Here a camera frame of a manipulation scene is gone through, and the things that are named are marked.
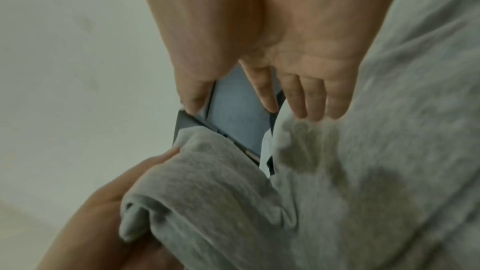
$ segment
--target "hand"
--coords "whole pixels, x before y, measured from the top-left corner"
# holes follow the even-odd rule
[[[153,236],[131,244],[119,237],[124,194],[148,169],[178,152],[173,148],[144,160],[92,194],[60,231],[37,270],[182,270]]]
[[[147,0],[174,67],[185,109],[197,113],[215,80],[240,61],[275,112],[270,67],[293,113],[339,118],[359,64],[392,0]]]

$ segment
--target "gray fabric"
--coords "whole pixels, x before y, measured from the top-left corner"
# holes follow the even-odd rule
[[[478,269],[480,0],[395,0],[345,117],[273,134],[268,179],[222,136],[123,198],[120,236],[151,231],[190,270]]]

